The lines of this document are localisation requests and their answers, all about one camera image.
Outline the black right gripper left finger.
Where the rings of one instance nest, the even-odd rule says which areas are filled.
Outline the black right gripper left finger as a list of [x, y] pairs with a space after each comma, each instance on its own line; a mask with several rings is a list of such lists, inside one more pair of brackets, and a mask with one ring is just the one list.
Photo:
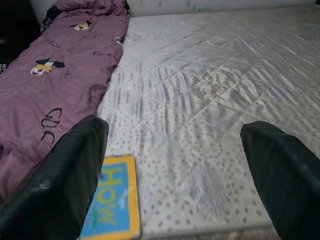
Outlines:
[[3, 240], [75, 240], [98, 186], [108, 123], [89, 115], [64, 134], [0, 209]]

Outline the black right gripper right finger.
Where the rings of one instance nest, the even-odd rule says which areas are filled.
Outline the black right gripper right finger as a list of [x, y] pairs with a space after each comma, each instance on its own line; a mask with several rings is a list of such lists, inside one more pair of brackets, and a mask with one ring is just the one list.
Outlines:
[[282, 240], [320, 238], [320, 160], [297, 137], [265, 121], [240, 132], [255, 188]]

